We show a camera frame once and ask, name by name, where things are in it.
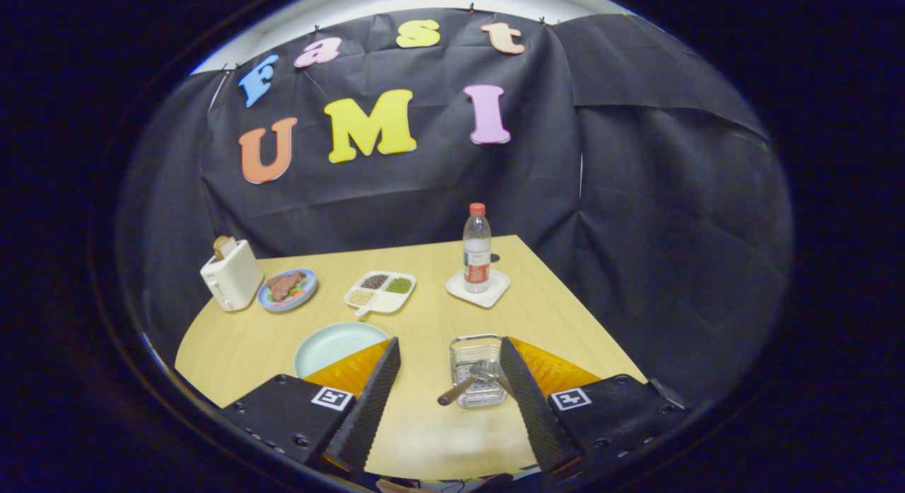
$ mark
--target white toaster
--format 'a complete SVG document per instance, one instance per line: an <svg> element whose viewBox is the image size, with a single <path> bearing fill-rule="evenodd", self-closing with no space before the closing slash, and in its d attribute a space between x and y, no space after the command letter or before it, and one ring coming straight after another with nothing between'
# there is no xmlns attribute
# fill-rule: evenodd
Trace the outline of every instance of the white toaster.
<svg viewBox="0 0 905 493"><path fill-rule="evenodd" d="M239 240L222 260L216 261L216 255L207 260L201 278L224 311L238 311L255 299L264 273L248 240Z"/></svg>

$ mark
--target steak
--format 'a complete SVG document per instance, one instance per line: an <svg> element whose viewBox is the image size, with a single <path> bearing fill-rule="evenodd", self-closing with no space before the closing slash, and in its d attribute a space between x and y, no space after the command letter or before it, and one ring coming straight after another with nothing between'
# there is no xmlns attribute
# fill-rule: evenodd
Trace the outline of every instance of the steak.
<svg viewBox="0 0 905 493"><path fill-rule="evenodd" d="M278 276L267 280L267 287L271 288L271 296L276 302L281 302L288 293L305 278L303 272L293 272L286 276Z"/></svg>

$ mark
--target letter m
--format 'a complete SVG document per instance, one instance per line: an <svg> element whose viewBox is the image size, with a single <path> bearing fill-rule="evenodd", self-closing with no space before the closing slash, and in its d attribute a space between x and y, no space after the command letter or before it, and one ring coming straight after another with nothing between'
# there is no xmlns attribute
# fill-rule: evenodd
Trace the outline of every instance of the letter m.
<svg viewBox="0 0 905 493"><path fill-rule="evenodd" d="M361 153L371 155L374 143L382 154L413 151L417 142L408 132L408 102L411 91L385 91L374 105L371 116L361 110L355 100L341 99L327 104L324 112L333 119L333 151L330 162L346 162L355 158L349 137L355 139Z"/></svg>

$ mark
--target foam letter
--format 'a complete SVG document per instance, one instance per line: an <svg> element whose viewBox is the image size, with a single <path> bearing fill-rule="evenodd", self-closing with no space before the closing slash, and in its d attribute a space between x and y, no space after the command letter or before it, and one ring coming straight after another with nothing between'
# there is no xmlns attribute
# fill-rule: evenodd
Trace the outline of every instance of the foam letter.
<svg viewBox="0 0 905 493"><path fill-rule="evenodd" d="M275 54L269 55L239 81L239 86L245 88L245 95L248 96L248 100L245 101L246 108L252 107L252 104L271 88L271 84L264 81L274 77L274 68L271 64L278 58L279 56Z"/></svg>
<svg viewBox="0 0 905 493"><path fill-rule="evenodd" d="M407 21L399 25L397 44L399 47L427 47L440 42L440 23L428 19L426 21Z"/></svg>
<svg viewBox="0 0 905 493"><path fill-rule="evenodd" d="M503 128L500 114L500 96L502 88L492 84L473 84L463 90L472 97L474 108L474 132L472 142L480 145L487 143L505 143L512 135Z"/></svg>
<svg viewBox="0 0 905 493"><path fill-rule="evenodd" d="M295 66L298 68L307 67L314 64L326 64L330 60L339 56L339 45L342 39L339 37L330 37L314 42L304 49L304 52L295 59Z"/></svg>
<svg viewBox="0 0 905 493"><path fill-rule="evenodd" d="M417 143L408 132L410 90L385 91L374 104L371 116L361 110L355 100L340 99L327 104L324 112L333 119L333 151L330 162L346 162L355 158L349 137L361 153L371 155L380 133L378 151L382 154L413 151Z"/></svg>
<svg viewBox="0 0 905 493"><path fill-rule="evenodd" d="M521 32L512 30L507 23L492 23L492 25L484 25L482 31L491 33L491 44L498 51L510 52L510 54L522 54L525 51L524 45L513 44L512 37L520 37Z"/></svg>
<svg viewBox="0 0 905 493"><path fill-rule="evenodd" d="M277 133L277 158L269 166L261 164L261 138L264 129L254 129L239 138L242 145L242 175L253 184L277 180L286 172L292 161L292 127L298 123L295 118L277 120L271 128Z"/></svg>

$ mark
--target wire basket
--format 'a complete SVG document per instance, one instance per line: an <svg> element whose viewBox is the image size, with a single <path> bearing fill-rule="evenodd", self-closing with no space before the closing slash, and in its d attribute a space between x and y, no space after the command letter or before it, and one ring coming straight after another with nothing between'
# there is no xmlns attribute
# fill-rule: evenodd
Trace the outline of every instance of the wire basket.
<svg viewBox="0 0 905 493"><path fill-rule="evenodd" d="M502 338L495 334L466 335L450 343L450 372L452 385L458 385L469 377L469 370L478 361L500 363ZM461 406L473 408L502 403L508 394L496 380L476 380L456 399Z"/></svg>

